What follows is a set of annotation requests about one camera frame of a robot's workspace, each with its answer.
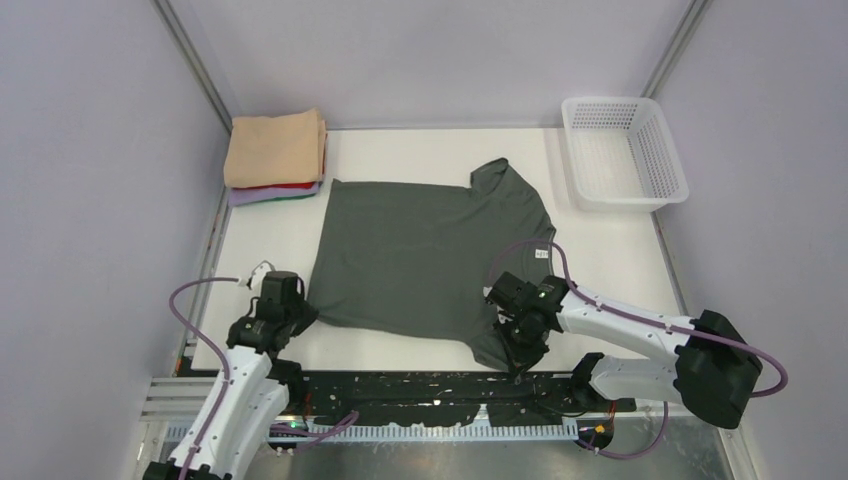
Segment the dark grey t-shirt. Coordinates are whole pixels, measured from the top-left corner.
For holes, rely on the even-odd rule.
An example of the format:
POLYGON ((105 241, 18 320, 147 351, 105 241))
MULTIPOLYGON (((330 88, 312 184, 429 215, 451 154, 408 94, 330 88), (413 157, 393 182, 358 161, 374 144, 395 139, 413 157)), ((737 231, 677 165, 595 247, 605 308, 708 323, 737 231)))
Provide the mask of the dark grey t-shirt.
POLYGON ((308 300, 329 325, 457 341, 503 371, 484 291, 502 272, 548 276, 555 233, 537 190, 503 158, 465 187, 336 180, 308 300))

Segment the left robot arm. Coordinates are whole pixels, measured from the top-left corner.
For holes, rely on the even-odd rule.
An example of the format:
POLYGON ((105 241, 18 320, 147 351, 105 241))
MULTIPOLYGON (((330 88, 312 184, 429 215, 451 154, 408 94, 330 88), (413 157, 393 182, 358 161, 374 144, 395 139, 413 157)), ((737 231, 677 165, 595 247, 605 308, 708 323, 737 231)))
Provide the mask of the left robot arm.
POLYGON ((303 279, 262 261, 235 282, 255 294, 249 311, 229 327, 224 348, 189 328, 221 369, 188 433, 167 460, 147 466, 146 479, 243 478, 276 417, 305 396, 301 366, 278 357, 318 317, 303 279))

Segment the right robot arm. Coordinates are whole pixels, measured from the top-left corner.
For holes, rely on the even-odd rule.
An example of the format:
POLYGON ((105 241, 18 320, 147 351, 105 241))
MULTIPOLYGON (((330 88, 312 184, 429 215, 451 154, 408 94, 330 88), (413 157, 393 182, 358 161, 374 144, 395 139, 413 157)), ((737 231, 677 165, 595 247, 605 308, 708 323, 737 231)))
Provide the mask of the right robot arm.
POLYGON ((762 373, 760 357, 723 315, 666 316, 611 301, 571 281, 533 284, 505 272, 484 290, 508 370, 522 375, 550 350, 551 333, 593 337, 637 353, 587 353, 573 369, 572 399, 588 410, 621 399, 684 406, 700 420, 737 428, 762 373))

